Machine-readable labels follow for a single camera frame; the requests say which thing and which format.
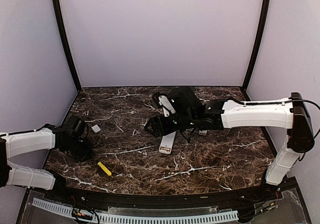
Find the white battery cover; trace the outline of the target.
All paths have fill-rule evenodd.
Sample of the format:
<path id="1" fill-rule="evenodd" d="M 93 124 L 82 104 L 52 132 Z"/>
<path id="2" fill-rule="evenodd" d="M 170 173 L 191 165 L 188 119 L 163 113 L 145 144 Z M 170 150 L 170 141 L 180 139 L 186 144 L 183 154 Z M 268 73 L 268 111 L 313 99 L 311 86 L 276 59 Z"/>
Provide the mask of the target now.
<path id="1" fill-rule="evenodd" d="M 91 128 L 92 128 L 92 130 L 93 130 L 95 133 L 98 133 L 98 132 L 101 131 L 101 128 L 99 127 L 99 125 L 94 125 L 94 126 L 92 126 Z"/>

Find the large white remote control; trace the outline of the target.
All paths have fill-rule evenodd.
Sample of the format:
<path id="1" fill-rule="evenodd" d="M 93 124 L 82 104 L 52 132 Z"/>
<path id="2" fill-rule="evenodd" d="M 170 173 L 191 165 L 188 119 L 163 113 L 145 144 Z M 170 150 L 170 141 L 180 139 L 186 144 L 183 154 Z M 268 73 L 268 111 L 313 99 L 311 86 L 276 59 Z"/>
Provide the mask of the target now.
<path id="1" fill-rule="evenodd" d="M 163 136 L 158 151 L 162 154 L 170 155 L 173 149 L 175 137 L 176 132 Z"/>

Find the yellow handled screwdriver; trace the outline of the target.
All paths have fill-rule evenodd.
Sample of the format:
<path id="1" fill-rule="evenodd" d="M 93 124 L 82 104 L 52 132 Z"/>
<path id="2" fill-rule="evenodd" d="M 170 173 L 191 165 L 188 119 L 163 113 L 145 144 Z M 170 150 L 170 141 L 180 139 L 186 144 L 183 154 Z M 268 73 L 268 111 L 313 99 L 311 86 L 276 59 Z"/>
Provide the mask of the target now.
<path id="1" fill-rule="evenodd" d="M 97 165 L 108 175 L 111 176 L 112 172 L 102 163 L 98 162 Z"/>

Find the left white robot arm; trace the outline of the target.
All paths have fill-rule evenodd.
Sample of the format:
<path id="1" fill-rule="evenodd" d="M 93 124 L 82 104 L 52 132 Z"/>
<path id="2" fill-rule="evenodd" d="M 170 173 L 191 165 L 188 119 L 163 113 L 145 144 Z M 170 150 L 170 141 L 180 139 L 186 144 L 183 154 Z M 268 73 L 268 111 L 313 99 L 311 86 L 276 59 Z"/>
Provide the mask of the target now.
<path id="1" fill-rule="evenodd" d="M 14 164 L 9 159 L 38 150 L 58 149 L 75 162 L 92 158 L 94 146 L 88 139 L 89 126 L 81 118 L 70 116 L 66 123 L 45 124 L 39 129 L 0 134 L 0 186 L 20 186 L 50 190 L 60 202 L 67 202 L 70 190 L 65 179 L 54 171 Z"/>

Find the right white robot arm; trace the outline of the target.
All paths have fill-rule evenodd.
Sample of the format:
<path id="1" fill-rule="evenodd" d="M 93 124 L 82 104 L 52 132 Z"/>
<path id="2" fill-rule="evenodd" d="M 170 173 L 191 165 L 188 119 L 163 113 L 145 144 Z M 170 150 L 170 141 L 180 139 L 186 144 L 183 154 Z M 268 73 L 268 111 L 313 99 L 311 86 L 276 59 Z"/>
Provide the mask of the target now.
<path id="1" fill-rule="evenodd" d="M 264 183 L 255 197 L 266 201 L 275 192 L 287 172 L 315 145 L 315 133 L 306 107 L 307 100 L 298 92 L 289 98 L 268 101 L 239 101 L 232 97 L 207 103 L 188 86 L 169 94 L 156 92 L 153 101 L 163 114 L 150 118 L 144 129 L 154 137 L 164 137 L 185 130 L 224 130 L 235 127 L 276 127 L 287 131 L 283 147 L 265 173 Z"/>

